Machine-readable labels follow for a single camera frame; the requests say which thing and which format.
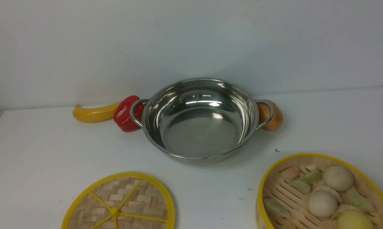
toy yellow banana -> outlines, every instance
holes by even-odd
[[[91,109],[85,109],[76,104],[74,106],[74,110],[72,111],[72,115],[75,119],[85,123],[104,121],[114,117],[115,110],[119,104],[120,102]]]

yellow plastic rim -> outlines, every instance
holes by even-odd
[[[328,155],[321,155],[321,154],[311,154],[311,153],[307,153],[307,154],[297,154],[297,155],[291,155],[291,156],[288,156],[286,158],[283,158],[279,161],[277,161],[276,163],[274,163],[271,168],[269,168],[266,173],[264,174],[262,180],[261,180],[261,184],[259,185],[259,191],[258,191],[258,197],[256,199],[257,201],[257,204],[259,204],[259,212],[261,214],[261,217],[263,219],[263,223],[264,223],[264,226],[267,228],[267,229],[275,229],[274,226],[272,225],[272,223],[270,222],[268,216],[267,216],[267,213],[266,213],[266,210],[265,210],[265,207],[264,207],[264,204],[263,204],[263,201],[260,201],[261,199],[263,199],[263,195],[262,195],[262,190],[263,190],[263,187],[264,187],[264,183],[265,183],[265,180],[266,178],[268,177],[270,171],[272,171],[277,165],[279,165],[280,163],[284,162],[284,161],[287,161],[289,159],[292,159],[292,158],[295,158],[295,157],[302,157],[302,156],[317,156],[317,157],[321,157],[321,158],[326,158],[326,159],[330,159],[332,161],[336,161],[342,165],[345,165],[346,167],[352,169],[353,171],[355,171],[356,173],[358,173],[359,175],[361,175],[362,178],[364,178],[372,187],[373,189],[378,193],[380,199],[382,200],[383,202],[383,194],[379,191],[379,189],[376,187],[376,185],[364,174],[362,173],[361,171],[359,171],[357,168],[355,168],[354,166],[348,164],[347,162],[345,161],[342,161],[338,158],[335,158],[335,157],[332,157],[332,156],[328,156]]]
[[[121,205],[118,208],[111,208],[109,207],[104,201],[102,201],[100,198],[98,198],[92,190],[94,190],[96,187],[100,186],[101,184],[104,184],[108,181],[115,180],[122,177],[135,177],[141,179],[137,185],[133,188],[133,190],[130,192],[130,194],[125,197],[125,199],[122,201]],[[129,200],[129,197],[132,195],[132,193],[135,192],[135,190],[138,188],[138,186],[143,182],[147,181],[153,184],[155,187],[159,189],[163,197],[165,198],[166,206],[167,206],[167,220],[149,217],[149,216],[142,216],[142,215],[133,215],[133,214],[127,214],[127,213],[120,213],[119,210],[123,207],[123,205],[126,203],[126,201]],[[90,185],[88,188],[86,188],[75,200],[72,202],[70,208],[67,210],[65,217],[63,219],[63,223],[61,226],[61,229],[68,229],[68,222],[70,221],[70,218],[72,214],[74,213],[74,210],[77,208],[78,204],[83,200],[84,197],[86,197],[88,194],[93,196],[96,200],[98,200],[101,204],[104,205],[104,207],[110,211],[110,215],[102,220],[101,222],[97,223],[93,226],[93,228],[96,228],[100,226],[102,223],[106,222],[107,220],[114,218],[115,221],[115,229],[118,229],[117,225],[117,217],[118,216],[127,216],[127,217],[134,217],[134,218],[141,218],[146,220],[156,220],[160,222],[166,223],[167,229],[174,229],[175,226],[175,208],[174,208],[174,202],[170,195],[170,192],[167,190],[167,188],[156,178],[149,176],[147,174],[139,173],[139,172],[123,172],[111,175],[109,177],[105,177],[94,184]]]

yellow spoke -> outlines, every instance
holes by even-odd
[[[106,217],[105,219],[101,220],[101,222],[97,223],[96,225],[94,225],[93,227],[91,227],[91,229],[95,229],[97,226],[105,223],[107,220],[111,219],[112,216],[108,216]]]
[[[155,218],[155,217],[149,217],[149,216],[139,216],[139,215],[133,215],[133,214],[128,214],[128,213],[119,213],[120,216],[126,216],[126,217],[134,217],[134,218],[141,218],[145,220],[155,220],[155,221],[160,221],[163,223],[167,223],[167,220]]]
[[[114,217],[115,229],[118,229],[118,218]]]
[[[91,191],[88,192],[91,196],[94,197],[94,199],[98,200],[98,202],[100,202],[102,205],[104,205],[109,211],[111,211],[111,208],[110,206],[108,206],[104,201],[102,201],[102,199],[100,199],[99,197],[97,197],[94,193],[92,193]]]
[[[135,192],[135,190],[140,186],[140,184],[141,184],[143,181],[144,181],[143,179],[140,180],[139,183],[138,183],[138,184],[132,189],[132,191],[129,193],[129,195],[127,195],[127,196],[125,197],[125,199],[122,200],[122,203],[121,203],[120,206],[118,207],[118,210],[120,210],[120,209],[123,207],[123,205],[126,203],[126,201],[129,200],[129,197],[131,197],[131,195]]]

bamboo steamer lid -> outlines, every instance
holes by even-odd
[[[167,188],[137,172],[95,182],[71,204],[62,229],[174,229],[175,208]]]

bamboo steamer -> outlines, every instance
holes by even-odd
[[[367,213],[375,229],[383,229],[383,195],[373,182],[354,166],[327,155],[299,154],[286,157],[268,169],[262,178],[256,200],[256,222],[259,229],[337,229],[337,219],[318,218],[307,210],[308,195],[296,190],[279,175],[292,166],[298,166],[301,174],[315,168],[322,172],[332,165],[347,167],[354,175],[354,187],[368,198],[376,209],[376,213]],[[284,205],[291,217],[284,219],[270,213],[264,207],[263,199],[272,198]]]

